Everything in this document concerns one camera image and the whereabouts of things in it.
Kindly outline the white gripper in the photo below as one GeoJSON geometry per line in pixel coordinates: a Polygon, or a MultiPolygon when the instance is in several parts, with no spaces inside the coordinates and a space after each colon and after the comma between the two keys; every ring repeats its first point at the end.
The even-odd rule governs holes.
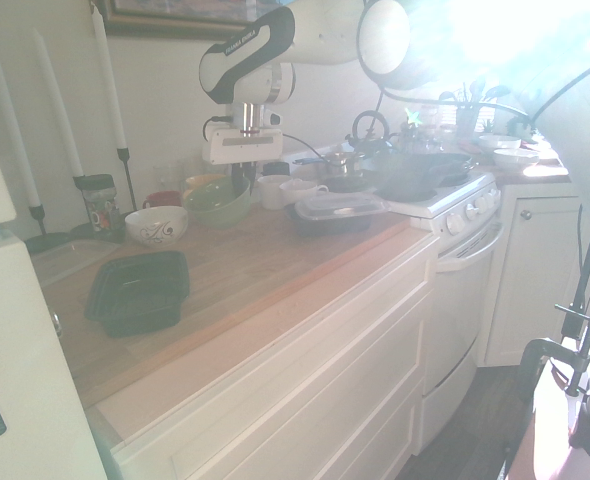
{"type": "Polygon", "coordinates": [[[281,157],[283,134],[279,129],[260,129],[258,133],[244,135],[236,128],[216,128],[207,135],[202,158],[212,165],[233,164],[231,182],[235,194],[243,193],[244,176],[252,191],[256,179],[256,164],[246,162],[271,161],[281,157]]]}

